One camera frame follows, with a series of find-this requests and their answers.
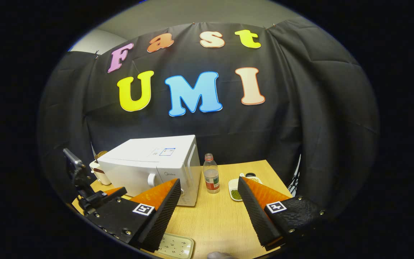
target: ceiling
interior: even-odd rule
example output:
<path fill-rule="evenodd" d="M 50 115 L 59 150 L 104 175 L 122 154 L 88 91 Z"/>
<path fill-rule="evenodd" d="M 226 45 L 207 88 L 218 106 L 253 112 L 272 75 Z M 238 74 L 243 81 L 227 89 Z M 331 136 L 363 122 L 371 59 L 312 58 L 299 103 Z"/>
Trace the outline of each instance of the ceiling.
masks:
<path fill-rule="evenodd" d="M 185 23 L 230 22 L 269 28 L 297 16 L 300 15 L 269 0 L 147 0 L 97 28 L 130 40 Z"/>

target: blue letter m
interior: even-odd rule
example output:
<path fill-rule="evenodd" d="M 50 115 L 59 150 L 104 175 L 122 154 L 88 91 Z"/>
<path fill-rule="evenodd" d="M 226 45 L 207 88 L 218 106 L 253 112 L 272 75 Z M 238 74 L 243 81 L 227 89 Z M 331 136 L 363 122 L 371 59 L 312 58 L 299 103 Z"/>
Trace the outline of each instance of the blue letter m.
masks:
<path fill-rule="evenodd" d="M 181 116 L 186 113 L 186 109 L 181 106 L 181 100 L 185 103 L 190 112 L 194 113 L 202 96 L 202 105 L 199 110 L 203 113 L 217 112 L 223 108 L 218 102 L 216 80 L 217 72 L 203 72 L 197 78 L 196 85 L 192 88 L 182 76 L 174 76 L 166 79 L 166 84 L 170 88 L 172 109 L 170 116 Z"/>

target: bottle cap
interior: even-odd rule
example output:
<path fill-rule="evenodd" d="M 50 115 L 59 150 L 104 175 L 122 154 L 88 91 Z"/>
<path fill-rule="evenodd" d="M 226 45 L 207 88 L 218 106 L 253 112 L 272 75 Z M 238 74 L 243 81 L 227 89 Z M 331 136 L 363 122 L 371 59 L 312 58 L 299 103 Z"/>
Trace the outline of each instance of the bottle cap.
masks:
<path fill-rule="evenodd" d="M 213 155 L 210 153 L 207 153 L 204 157 L 205 161 L 212 161 L 213 160 Z"/>

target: water bottle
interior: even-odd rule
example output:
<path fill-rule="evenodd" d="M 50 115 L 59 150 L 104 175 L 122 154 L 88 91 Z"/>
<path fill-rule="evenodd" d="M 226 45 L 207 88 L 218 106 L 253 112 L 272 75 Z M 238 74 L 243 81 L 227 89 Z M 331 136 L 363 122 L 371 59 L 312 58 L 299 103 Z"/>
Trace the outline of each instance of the water bottle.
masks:
<path fill-rule="evenodd" d="M 218 166 L 215 160 L 213 160 L 213 155 L 210 153 L 205 155 L 203 171 L 207 186 L 207 192 L 212 194 L 219 192 L 220 179 L 218 177 Z"/>

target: hand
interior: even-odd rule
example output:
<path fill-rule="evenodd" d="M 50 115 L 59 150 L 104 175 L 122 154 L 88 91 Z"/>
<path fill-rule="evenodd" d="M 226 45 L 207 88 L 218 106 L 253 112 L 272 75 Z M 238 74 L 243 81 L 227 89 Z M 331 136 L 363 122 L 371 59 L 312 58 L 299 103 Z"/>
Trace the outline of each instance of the hand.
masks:
<path fill-rule="evenodd" d="M 227 253 L 211 252 L 207 254 L 207 259 L 237 259 L 237 258 L 232 257 L 230 254 L 227 254 Z"/>

